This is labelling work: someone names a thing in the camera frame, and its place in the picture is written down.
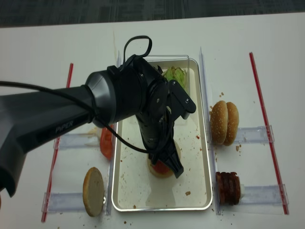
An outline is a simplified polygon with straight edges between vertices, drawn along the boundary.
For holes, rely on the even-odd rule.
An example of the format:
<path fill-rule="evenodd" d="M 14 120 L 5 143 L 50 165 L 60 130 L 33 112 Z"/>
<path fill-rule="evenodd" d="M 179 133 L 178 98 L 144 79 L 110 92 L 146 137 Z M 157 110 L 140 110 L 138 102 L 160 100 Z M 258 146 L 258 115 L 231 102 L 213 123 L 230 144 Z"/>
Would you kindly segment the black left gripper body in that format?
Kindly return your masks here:
<path fill-rule="evenodd" d="M 167 167 L 178 166 L 178 152 L 173 140 L 177 108 L 150 105 L 136 115 L 142 141 L 152 165 L 161 162 Z"/>

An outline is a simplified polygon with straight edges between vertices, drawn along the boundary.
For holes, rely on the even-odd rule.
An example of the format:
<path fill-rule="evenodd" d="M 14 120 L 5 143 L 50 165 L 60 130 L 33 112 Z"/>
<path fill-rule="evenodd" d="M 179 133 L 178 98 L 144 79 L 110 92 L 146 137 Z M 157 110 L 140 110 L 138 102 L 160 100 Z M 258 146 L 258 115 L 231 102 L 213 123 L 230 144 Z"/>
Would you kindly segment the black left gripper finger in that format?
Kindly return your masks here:
<path fill-rule="evenodd" d="M 170 171 L 166 174 L 159 174 L 162 178 L 169 178 L 170 176 L 174 175 L 178 177 L 183 172 L 183 167 L 180 162 L 181 153 L 180 152 L 173 152 L 168 156 L 160 157 L 159 160 L 164 163 Z"/>

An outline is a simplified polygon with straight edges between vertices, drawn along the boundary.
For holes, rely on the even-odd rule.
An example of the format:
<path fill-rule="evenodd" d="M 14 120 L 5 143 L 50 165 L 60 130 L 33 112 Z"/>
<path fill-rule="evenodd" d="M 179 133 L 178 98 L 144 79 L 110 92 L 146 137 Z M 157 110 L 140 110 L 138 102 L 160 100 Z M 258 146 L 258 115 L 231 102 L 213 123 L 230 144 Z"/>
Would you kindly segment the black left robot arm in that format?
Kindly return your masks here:
<path fill-rule="evenodd" d="M 176 177 L 183 173 L 173 142 L 174 121 L 183 116 L 184 90 L 145 59 L 133 56 L 120 67 L 93 72 L 79 87 L 48 89 L 2 81 L 29 89 L 0 98 L 0 188 L 16 192 L 26 154 L 83 125 L 103 128 L 135 115 L 144 153 L 161 161 Z"/>

